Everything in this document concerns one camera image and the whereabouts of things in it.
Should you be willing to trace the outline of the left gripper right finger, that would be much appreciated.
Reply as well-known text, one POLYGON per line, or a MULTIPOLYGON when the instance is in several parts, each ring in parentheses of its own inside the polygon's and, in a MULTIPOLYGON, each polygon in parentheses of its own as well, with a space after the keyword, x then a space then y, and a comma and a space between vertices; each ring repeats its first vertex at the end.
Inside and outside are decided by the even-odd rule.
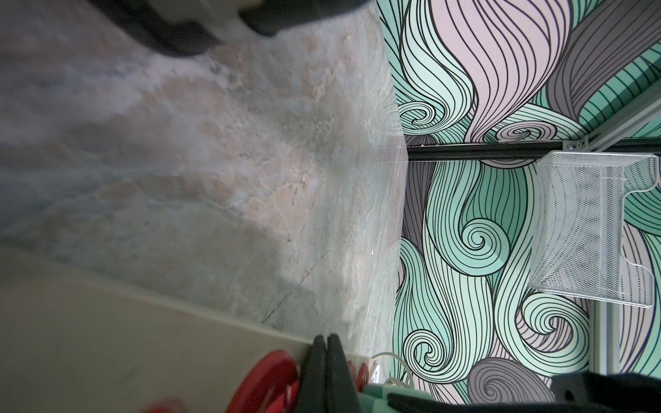
POLYGON ((330 334, 326 351, 326 411, 360 413, 361 404, 340 337, 330 334))

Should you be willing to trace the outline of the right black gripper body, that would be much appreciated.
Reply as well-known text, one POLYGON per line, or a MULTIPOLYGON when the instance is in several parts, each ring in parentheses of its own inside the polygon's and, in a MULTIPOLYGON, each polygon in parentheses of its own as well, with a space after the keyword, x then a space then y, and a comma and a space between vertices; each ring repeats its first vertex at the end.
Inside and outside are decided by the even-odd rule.
POLYGON ((638 373, 555 376, 554 402, 533 404, 444 404, 392 393, 388 405, 398 412, 659 412, 660 380, 638 373))

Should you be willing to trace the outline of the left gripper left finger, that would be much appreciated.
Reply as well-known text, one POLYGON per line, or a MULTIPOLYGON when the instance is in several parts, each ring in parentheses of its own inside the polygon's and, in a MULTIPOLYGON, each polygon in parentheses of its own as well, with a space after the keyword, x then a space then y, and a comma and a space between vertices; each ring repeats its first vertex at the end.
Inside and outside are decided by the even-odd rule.
POLYGON ((316 336, 301 370, 300 388, 294 413, 325 412, 326 345, 322 335, 316 336))

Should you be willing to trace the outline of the clear acrylic wall holder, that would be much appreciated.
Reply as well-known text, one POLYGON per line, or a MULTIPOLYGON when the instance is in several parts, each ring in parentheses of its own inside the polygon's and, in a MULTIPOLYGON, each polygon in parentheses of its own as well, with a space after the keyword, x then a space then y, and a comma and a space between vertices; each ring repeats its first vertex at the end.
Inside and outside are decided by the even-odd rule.
POLYGON ((552 151, 537 164, 528 285, 549 294, 649 308, 652 271, 623 253, 624 207, 655 189, 652 154, 552 151))

